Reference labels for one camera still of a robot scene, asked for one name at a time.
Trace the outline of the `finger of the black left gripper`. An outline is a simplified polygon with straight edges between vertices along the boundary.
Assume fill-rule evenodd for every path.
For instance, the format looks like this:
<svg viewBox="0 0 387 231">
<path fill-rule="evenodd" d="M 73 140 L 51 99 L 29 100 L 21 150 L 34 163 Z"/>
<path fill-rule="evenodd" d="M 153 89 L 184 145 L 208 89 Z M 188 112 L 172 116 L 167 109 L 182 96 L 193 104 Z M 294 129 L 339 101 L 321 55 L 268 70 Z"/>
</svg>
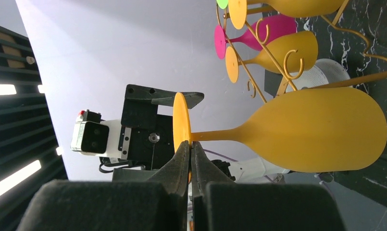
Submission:
<svg viewBox="0 0 387 231">
<path fill-rule="evenodd" d="M 187 102 L 188 109 L 194 108 L 204 99 L 201 92 L 181 92 Z M 176 92 L 128 84 L 125 91 L 125 105 L 130 103 L 152 104 L 172 107 Z"/>
</svg>

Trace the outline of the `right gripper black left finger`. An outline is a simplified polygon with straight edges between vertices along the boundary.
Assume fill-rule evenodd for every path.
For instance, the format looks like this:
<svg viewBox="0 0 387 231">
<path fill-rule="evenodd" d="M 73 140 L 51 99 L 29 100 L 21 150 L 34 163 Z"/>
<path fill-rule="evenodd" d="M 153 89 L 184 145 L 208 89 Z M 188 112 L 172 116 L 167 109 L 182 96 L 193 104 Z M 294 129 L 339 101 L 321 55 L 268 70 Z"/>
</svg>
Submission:
<svg viewBox="0 0 387 231">
<path fill-rule="evenodd" d="M 20 231 L 184 231 L 187 228 L 189 143 L 145 181 L 44 184 Z"/>
</svg>

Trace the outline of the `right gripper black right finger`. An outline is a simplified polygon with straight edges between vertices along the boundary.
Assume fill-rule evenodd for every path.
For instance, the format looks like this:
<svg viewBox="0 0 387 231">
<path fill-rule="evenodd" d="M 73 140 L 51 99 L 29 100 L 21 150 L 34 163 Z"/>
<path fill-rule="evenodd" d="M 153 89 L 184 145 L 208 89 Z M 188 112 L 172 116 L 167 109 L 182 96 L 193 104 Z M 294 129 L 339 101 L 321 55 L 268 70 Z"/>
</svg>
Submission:
<svg viewBox="0 0 387 231">
<path fill-rule="evenodd" d="M 323 188 L 303 184 L 233 182 L 191 146 L 193 228 L 196 231 L 343 231 L 337 205 Z"/>
</svg>

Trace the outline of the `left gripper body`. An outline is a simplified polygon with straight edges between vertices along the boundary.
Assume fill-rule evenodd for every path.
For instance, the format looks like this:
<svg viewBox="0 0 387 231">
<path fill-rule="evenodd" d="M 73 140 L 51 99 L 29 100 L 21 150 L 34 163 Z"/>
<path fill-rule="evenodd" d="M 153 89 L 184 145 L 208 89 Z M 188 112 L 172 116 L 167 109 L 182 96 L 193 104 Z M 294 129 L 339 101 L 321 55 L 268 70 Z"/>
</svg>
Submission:
<svg viewBox="0 0 387 231">
<path fill-rule="evenodd" d="M 175 153 L 171 128 L 172 117 L 158 114 L 158 105 L 126 99 L 118 144 L 120 158 L 131 166 L 160 169 Z"/>
</svg>

